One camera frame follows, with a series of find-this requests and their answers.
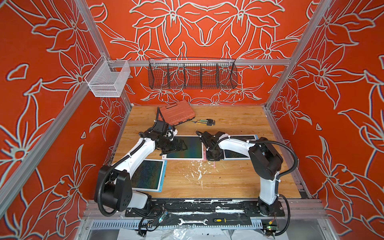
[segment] toolbox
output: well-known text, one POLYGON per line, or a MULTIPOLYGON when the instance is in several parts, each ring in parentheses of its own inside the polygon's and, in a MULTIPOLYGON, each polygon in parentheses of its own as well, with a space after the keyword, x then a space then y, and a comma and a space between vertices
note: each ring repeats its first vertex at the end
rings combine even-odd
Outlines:
POLYGON ((163 120, 172 126, 179 125, 195 118, 195 112, 186 100, 162 107, 160 108, 160 111, 164 117, 163 120))

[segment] floral pattern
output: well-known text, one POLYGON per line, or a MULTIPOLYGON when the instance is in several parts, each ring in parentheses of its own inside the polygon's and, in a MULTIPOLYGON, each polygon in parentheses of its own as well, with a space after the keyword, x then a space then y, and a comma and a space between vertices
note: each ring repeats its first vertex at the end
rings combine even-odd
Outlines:
POLYGON ((332 1, 271 108, 341 239, 384 238, 383 14, 382 2, 332 1))
MULTIPOLYGON (((117 60, 186 56, 289 58, 318 5, 305 0, 292 10, 289 0, 218 3, 90 0, 87 3, 108 52, 117 60), (128 10, 130 18, 126 19, 123 16, 128 10), (291 15, 298 17, 287 21, 291 15)), ((274 74, 281 70, 281 66, 272 65, 241 66, 238 67, 241 80, 235 89, 200 92, 150 89, 146 69, 134 67, 130 89, 126 91, 134 93, 131 101, 139 105, 172 104, 182 99, 190 104, 263 104, 278 79, 274 74)))
MULTIPOLYGON (((7 46, 0 78, 2 187, 100 55, 73 0, 8 0, 0 10, 7 36, 0 39, 7 46)), ((126 114, 121 98, 100 99, 89 92, 0 219, 0 239, 73 239, 93 198, 94 176, 110 159, 126 114), (112 126, 86 133, 105 116, 112 126)))

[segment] screwdriver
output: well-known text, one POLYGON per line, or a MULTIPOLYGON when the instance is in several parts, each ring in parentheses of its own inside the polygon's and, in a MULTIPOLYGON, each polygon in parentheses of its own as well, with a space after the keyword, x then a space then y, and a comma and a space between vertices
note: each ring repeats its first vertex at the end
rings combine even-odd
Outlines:
POLYGON ((227 220, 225 218, 214 218, 214 222, 227 222, 227 221, 247 221, 248 219, 230 219, 227 220))

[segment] wooden table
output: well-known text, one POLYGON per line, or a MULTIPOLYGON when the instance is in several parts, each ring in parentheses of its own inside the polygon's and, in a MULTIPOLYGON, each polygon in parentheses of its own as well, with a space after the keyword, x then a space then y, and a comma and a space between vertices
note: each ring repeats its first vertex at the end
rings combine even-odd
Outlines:
MULTIPOLYGON (((215 134, 256 134, 275 140, 264 111, 257 106, 192 106, 195 119, 211 118, 215 126, 185 122, 176 126, 178 135, 195 135, 195 131, 215 134)), ((153 125, 156 107, 134 106, 125 126, 114 162, 121 159, 137 143, 139 132, 153 125)), ((161 159, 160 150, 147 158, 161 159)), ((282 171, 287 170, 285 162, 282 171)), ((162 192, 148 192, 152 197, 180 198, 257 198, 260 192, 260 177, 250 160, 187 161, 168 160, 162 192)), ((279 193, 287 198, 300 198, 299 191, 290 174, 281 177, 279 193)))

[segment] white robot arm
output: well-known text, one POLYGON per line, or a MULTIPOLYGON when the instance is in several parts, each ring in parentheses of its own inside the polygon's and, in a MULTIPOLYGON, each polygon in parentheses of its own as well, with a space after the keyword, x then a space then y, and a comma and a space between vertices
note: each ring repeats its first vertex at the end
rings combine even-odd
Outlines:
POLYGON ((137 144, 117 163, 102 166, 99 170, 94 200, 104 216, 127 208, 142 209, 147 204, 148 195, 133 191, 131 177, 143 160, 155 149, 161 154, 186 150, 183 140, 174 139, 177 130, 168 123, 156 120, 153 127, 140 132, 137 144), (104 206, 114 209, 107 212, 104 206))
MULTIPOLYGON (((229 139, 223 140, 218 144, 218 146, 223 150, 231 150, 233 152, 241 153, 247 157, 250 157, 249 149, 255 146, 255 143, 244 142, 238 139, 230 138, 228 134, 223 134, 219 137, 219 139, 223 139, 225 137, 229 137, 229 139)), ((268 205, 272 205, 276 200, 277 192, 275 193, 276 187, 276 176, 280 173, 280 171, 276 171, 273 176, 273 179, 264 179, 260 176, 260 196, 259 198, 267 203, 268 205)))
POLYGON ((260 195, 258 197, 260 213, 264 216, 272 214, 277 206, 280 177, 291 173, 298 164, 297 156, 293 150, 285 144, 270 141, 265 137, 259 140, 249 140, 237 136, 231 137, 224 132, 218 132, 215 135, 206 131, 204 133, 196 131, 196 133, 207 149, 208 160, 223 159, 224 150, 238 152, 251 159, 255 172, 260 176, 260 195), (280 173, 283 158, 272 144, 284 147, 292 154, 294 164, 289 170, 280 173))

